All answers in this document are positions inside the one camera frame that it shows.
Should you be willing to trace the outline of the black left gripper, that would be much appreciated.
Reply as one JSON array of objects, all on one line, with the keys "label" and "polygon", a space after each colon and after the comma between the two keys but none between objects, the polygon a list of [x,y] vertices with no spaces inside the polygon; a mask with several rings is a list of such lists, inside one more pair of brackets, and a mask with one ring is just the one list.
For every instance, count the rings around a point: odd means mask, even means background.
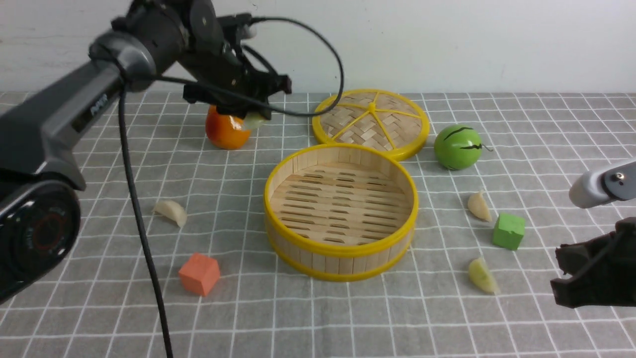
[{"label": "black left gripper", "polygon": [[[185,52],[178,63],[198,82],[256,100],[292,93],[292,80],[275,71],[260,71],[248,60],[241,41],[251,38],[251,13],[218,17],[211,0],[184,0],[181,18],[188,30]],[[243,99],[214,93],[198,84],[184,85],[182,98],[189,104],[205,103],[220,115],[245,119],[256,115],[272,119],[272,111]]]}]

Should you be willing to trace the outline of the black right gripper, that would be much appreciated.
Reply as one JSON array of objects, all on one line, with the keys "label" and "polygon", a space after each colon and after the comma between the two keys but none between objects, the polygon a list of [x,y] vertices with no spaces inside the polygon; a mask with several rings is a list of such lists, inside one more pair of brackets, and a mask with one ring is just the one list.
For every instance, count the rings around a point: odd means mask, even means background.
[{"label": "black right gripper", "polygon": [[566,308],[634,306],[636,300],[635,218],[616,222],[614,230],[586,242],[562,244],[555,249],[560,270],[584,278],[550,281],[555,303]]}]

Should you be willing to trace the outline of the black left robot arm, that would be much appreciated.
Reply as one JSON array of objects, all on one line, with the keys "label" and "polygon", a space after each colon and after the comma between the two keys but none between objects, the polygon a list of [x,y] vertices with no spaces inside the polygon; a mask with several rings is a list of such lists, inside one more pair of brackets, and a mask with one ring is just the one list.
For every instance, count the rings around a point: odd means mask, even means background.
[{"label": "black left robot arm", "polygon": [[86,188],[73,149],[105,111],[145,91],[173,64],[194,78],[184,99],[224,115],[270,119],[268,98],[291,93],[241,41],[256,18],[218,17],[209,0],[135,0],[89,47],[89,61],[1,116],[1,301],[59,265],[81,227]]}]

